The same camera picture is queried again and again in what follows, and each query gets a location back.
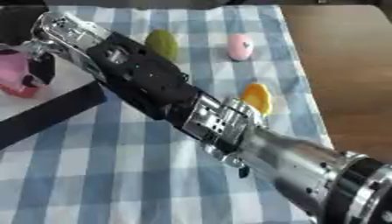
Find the pink toy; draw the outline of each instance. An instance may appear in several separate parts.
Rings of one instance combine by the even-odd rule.
[[[245,34],[228,36],[227,53],[233,60],[246,60],[253,52],[253,41]]]
[[[23,80],[29,73],[28,60],[21,52],[0,52],[0,89],[9,95],[31,98],[38,90],[26,87]]]

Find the orange slice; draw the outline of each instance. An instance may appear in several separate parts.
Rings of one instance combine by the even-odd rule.
[[[264,116],[271,113],[271,95],[264,84],[250,83],[247,85],[242,92],[241,100],[253,106]]]

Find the blue and white checkered cloth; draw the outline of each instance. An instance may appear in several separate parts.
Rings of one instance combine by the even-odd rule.
[[[143,43],[172,32],[190,82],[223,99],[252,81],[273,96],[270,127],[331,145],[305,73],[276,6],[213,10],[58,7]],[[255,42],[233,62],[228,34]],[[107,93],[108,102],[0,152],[0,223],[309,223],[268,182],[205,154],[198,143]]]

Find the metal robot arm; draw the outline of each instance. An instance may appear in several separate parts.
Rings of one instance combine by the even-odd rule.
[[[91,73],[131,106],[201,141],[227,165],[269,178],[318,223],[392,223],[392,168],[365,155],[340,153],[279,136],[235,98],[220,102],[152,50],[70,14],[44,13],[21,45],[33,60],[46,53]]]

